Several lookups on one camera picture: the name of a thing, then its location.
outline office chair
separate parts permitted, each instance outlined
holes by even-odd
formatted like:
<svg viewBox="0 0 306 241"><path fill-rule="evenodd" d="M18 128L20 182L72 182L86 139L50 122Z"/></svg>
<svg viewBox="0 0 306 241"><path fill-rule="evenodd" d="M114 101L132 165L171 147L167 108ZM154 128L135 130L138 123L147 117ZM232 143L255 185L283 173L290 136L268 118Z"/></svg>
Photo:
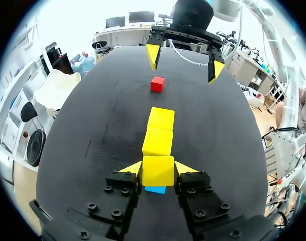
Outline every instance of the office chair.
<svg viewBox="0 0 306 241"><path fill-rule="evenodd" d="M92 44L92 47L93 49L96 49L96 54L103 54L103 56L105 56L111 50L111 47L106 45L106 41L97 41Z"/></svg>
<svg viewBox="0 0 306 241"><path fill-rule="evenodd" d="M36 110L35 108L33 107L32 103L31 102L27 102L24 107L22 108L22 111L21 111L21 119L23 122L28 122L30 121L31 119L37 117L37 113L36 113Z"/></svg>
<svg viewBox="0 0 306 241"><path fill-rule="evenodd" d="M27 161L28 164L37 167L39 165L42 151L46 140L46 134L43 130L35 130L28 140L27 144Z"/></svg>

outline computer monitor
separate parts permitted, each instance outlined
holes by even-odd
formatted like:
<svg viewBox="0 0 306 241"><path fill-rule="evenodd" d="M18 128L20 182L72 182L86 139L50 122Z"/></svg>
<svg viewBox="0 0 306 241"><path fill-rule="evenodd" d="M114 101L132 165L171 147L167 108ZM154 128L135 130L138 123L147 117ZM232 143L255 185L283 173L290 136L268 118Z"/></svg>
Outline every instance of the computer monitor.
<svg viewBox="0 0 306 241"><path fill-rule="evenodd" d="M154 12L152 11L130 12L129 22L130 23L154 22Z"/></svg>
<svg viewBox="0 0 306 241"><path fill-rule="evenodd" d="M125 26L125 16L106 19L106 27Z"/></svg>

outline water bottle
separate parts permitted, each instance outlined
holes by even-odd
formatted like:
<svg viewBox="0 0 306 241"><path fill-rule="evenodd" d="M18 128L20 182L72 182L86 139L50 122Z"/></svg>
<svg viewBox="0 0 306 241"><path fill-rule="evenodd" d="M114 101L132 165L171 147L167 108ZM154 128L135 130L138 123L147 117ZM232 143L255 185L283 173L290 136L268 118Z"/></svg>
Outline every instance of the water bottle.
<svg viewBox="0 0 306 241"><path fill-rule="evenodd" d="M87 74L95 65L95 58L94 57L88 57L88 54L85 54L85 60L83 62L83 69L84 72Z"/></svg>
<svg viewBox="0 0 306 241"><path fill-rule="evenodd" d="M83 67L82 67L82 63L80 62L75 62L75 60L72 61L72 69L74 71L74 73L78 72L81 75L81 78L83 78L85 76Z"/></svg>
<svg viewBox="0 0 306 241"><path fill-rule="evenodd" d="M78 62L83 63L85 60L85 52L82 53L82 56L78 59Z"/></svg>

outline bolt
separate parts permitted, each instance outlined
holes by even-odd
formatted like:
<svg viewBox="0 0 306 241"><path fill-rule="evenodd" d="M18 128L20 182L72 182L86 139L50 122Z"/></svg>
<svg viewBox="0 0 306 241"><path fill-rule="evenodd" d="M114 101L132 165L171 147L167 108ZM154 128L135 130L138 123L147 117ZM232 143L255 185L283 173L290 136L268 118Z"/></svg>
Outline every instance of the bolt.
<svg viewBox="0 0 306 241"><path fill-rule="evenodd" d="M228 209L229 209L229 205L228 205L227 203L222 203L221 206L220 206L220 208L221 208L222 210L228 210Z"/></svg>
<svg viewBox="0 0 306 241"><path fill-rule="evenodd" d="M113 192L113 188L112 188L111 186L106 186L106 187L104 188L104 191L105 191L106 193L111 193L111 192Z"/></svg>
<svg viewBox="0 0 306 241"><path fill-rule="evenodd" d="M122 212L118 209L115 209L112 211L112 216L113 218L121 218L122 217Z"/></svg>
<svg viewBox="0 0 306 241"><path fill-rule="evenodd" d="M198 210L195 212L194 216L196 219L201 219L201 218L204 218L206 215L205 211L203 210Z"/></svg>
<svg viewBox="0 0 306 241"><path fill-rule="evenodd" d="M90 238L90 235L89 235L88 231L83 230L83 231L80 231L80 232L79 232L78 237L79 237L81 240L88 240L88 239Z"/></svg>
<svg viewBox="0 0 306 241"><path fill-rule="evenodd" d="M97 206L96 206L96 204L95 203L89 203L88 204L88 210L90 211L90 212L94 212L94 211L97 211Z"/></svg>
<svg viewBox="0 0 306 241"><path fill-rule="evenodd" d="M195 194L196 191L195 191L194 189L189 189L189 190L187 191L187 193L189 193L189 194Z"/></svg>
<svg viewBox="0 0 306 241"><path fill-rule="evenodd" d="M242 235L242 231L239 228L232 230L229 234L232 238L239 238Z"/></svg>
<svg viewBox="0 0 306 241"><path fill-rule="evenodd" d="M123 188L123 189L122 189L122 195L123 195L123 196L129 195L129 190L128 190L127 188Z"/></svg>
<svg viewBox="0 0 306 241"><path fill-rule="evenodd" d="M211 186L206 186L206 187L205 187L205 190L207 190L207 191L213 191L213 188L212 188Z"/></svg>

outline desk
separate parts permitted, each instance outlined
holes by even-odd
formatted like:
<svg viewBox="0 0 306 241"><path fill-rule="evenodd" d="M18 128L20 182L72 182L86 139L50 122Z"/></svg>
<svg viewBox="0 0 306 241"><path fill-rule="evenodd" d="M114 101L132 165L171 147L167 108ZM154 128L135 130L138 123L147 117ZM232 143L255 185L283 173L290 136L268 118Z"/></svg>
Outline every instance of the desk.
<svg viewBox="0 0 306 241"><path fill-rule="evenodd" d="M207 55L179 52L208 62ZM166 78L161 94L150 91L154 76ZM263 215L266 161L254 115L227 69L214 84L207 79L208 68L171 48L161 48L156 72L144 46L112 51L72 91L47 136L37 176L40 206L53 218L68 207L84 212L112 170L142 160L154 106L175 111L171 154L207 171L231 217ZM192 240L173 187L164 195L143 191L125 240Z"/></svg>
<svg viewBox="0 0 306 241"><path fill-rule="evenodd" d="M124 26L124 27L112 27L104 29L101 32L96 32L96 41L105 40L107 45L111 48L115 46L131 46L131 45L145 45L149 32L152 26Z"/></svg>
<svg viewBox="0 0 306 241"><path fill-rule="evenodd" d="M228 69L237 82L246 86L250 86L252 78L258 76L261 83L253 84L251 87L264 96L269 93L271 86L276 82L255 60L242 51L235 53Z"/></svg>

